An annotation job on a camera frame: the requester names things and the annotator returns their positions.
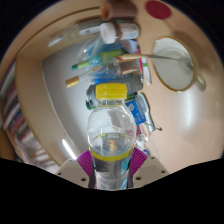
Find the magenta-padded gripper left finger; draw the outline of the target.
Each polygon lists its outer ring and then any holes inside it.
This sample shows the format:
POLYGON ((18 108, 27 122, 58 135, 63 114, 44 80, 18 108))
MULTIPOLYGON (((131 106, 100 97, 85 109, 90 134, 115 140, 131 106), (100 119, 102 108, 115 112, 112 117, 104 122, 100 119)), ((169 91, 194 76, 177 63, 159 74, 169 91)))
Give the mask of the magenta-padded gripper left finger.
POLYGON ((95 173, 91 153, 85 151, 76 160, 67 159, 56 175, 84 188, 95 187, 95 173))

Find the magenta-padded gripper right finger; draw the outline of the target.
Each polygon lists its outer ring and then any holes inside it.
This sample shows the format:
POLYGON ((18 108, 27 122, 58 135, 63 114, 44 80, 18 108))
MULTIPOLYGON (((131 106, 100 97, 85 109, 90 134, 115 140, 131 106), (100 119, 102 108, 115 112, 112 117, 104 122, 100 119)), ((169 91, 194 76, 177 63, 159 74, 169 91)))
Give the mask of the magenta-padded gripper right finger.
POLYGON ((169 172, 155 156, 147 156, 138 148, 129 163, 128 187, 140 188, 167 176, 169 172))

